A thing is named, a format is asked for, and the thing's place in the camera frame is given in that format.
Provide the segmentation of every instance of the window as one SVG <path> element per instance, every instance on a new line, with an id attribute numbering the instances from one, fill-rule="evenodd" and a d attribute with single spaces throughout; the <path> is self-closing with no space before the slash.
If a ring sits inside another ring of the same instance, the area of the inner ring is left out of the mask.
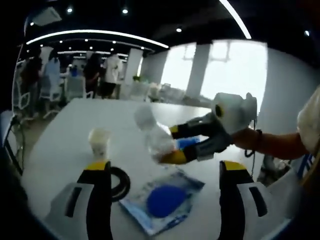
<path id="1" fill-rule="evenodd" d="M 257 98 L 257 112 L 265 93 L 268 48 L 247 40 L 218 40 L 210 48 L 200 94 L 213 99 L 217 93 L 247 93 Z"/>
<path id="2" fill-rule="evenodd" d="M 196 43 L 173 47 L 169 50 L 164 64 L 161 84 L 186 90 L 196 52 Z"/>

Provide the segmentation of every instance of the white shirt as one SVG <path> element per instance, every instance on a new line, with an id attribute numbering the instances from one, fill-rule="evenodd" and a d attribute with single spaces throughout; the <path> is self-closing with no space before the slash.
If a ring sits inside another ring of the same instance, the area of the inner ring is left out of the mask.
<path id="1" fill-rule="evenodd" d="M 298 132 L 305 148 L 314 154 L 320 138 L 320 85 L 298 114 Z"/>
<path id="2" fill-rule="evenodd" d="M 108 57 L 104 62 L 104 67 L 106 68 L 104 81 L 107 83 L 116 83 L 119 73 L 123 68 L 123 63 L 118 55 Z"/>

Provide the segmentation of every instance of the ceiling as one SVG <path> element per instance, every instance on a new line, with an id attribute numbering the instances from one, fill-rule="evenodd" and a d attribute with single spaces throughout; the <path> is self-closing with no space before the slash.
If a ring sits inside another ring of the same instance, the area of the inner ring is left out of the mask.
<path id="1" fill-rule="evenodd" d="M 314 7 L 307 5 L 312 13 L 310 18 L 306 18 L 291 2 L 229 0 L 253 40 L 267 42 L 270 48 L 289 53 L 318 67 L 320 48 L 315 44 L 315 31 L 310 31 L 317 27 L 310 25 L 312 19 L 317 22 L 317 13 Z M 61 21 L 30 26 L 34 17 L 48 6 L 54 7 Z M 72 8 L 71 13 L 67 12 L 69 7 Z M 122 13 L 124 8 L 128 10 L 127 14 Z M 28 23 L 26 41 L 50 33 L 84 29 L 131 34 L 169 47 L 190 42 L 209 43 L 215 39 L 245 39 L 236 21 L 219 0 L 90 0 L 85 3 L 57 0 L 33 8 Z M 177 32 L 177 28 L 181 28 L 182 32 Z M 310 36 L 304 34 L 306 30 L 310 31 Z M 93 51 L 110 52 L 112 48 L 122 54 L 128 54 L 131 48 L 144 47 L 144 55 L 167 50 L 150 42 L 120 35 L 73 33 L 33 42 L 24 48 L 21 57 L 24 57 L 27 49 L 40 45 L 53 46 L 58 51 L 69 51 L 70 47 L 83 51 L 92 47 Z"/>

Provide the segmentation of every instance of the white column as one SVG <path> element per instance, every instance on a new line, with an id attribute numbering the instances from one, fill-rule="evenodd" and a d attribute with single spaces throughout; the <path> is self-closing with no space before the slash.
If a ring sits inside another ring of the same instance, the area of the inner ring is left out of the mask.
<path id="1" fill-rule="evenodd" d="M 140 64 L 140 60 L 142 58 L 143 51 L 131 48 L 130 54 L 128 57 L 128 61 L 126 63 L 126 71 L 124 81 L 126 84 L 132 84 L 133 76 L 135 76 L 138 72 L 138 67 Z"/>
<path id="2" fill-rule="evenodd" d="M 188 97 L 197 98 L 200 96 L 208 64 L 210 46 L 210 44 L 196 45 L 189 83 L 185 92 Z"/>

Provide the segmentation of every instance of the desk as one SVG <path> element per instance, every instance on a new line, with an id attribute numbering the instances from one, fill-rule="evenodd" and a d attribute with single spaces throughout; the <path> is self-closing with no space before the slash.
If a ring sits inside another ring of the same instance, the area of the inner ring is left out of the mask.
<path id="1" fill-rule="evenodd" d="M 184 123 L 210 111 L 208 108 L 165 103 L 73 99 L 42 133 L 25 164 L 21 182 L 32 212 L 43 219 L 50 211 L 52 199 L 68 183 L 76 182 L 83 169 L 94 161 L 88 143 L 88 134 L 94 127 L 104 127 L 112 132 L 109 158 L 113 166 L 129 175 L 129 194 L 134 194 L 144 183 L 167 174 L 162 166 L 151 160 L 144 146 L 143 134 L 133 119 L 136 109 L 147 104 L 151 104 L 155 118 L 168 126 Z M 189 217 L 157 235 L 157 240 L 218 238 L 221 227 L 220 160 L 241 162 L 249 171 L 252 168 L 252 159 L 245 158 L 243 151 L 235 146 L 217 153 L 214 159 L 182 166 L 190 176 L 203 181 L 205 186 L 197 196 Z M 261 164 L 256 161 L 255 176 L 259 174 Z M 111 230 L 115 240 L 146 239 L 141 227 L 118 203 L 111 208 Z"/>

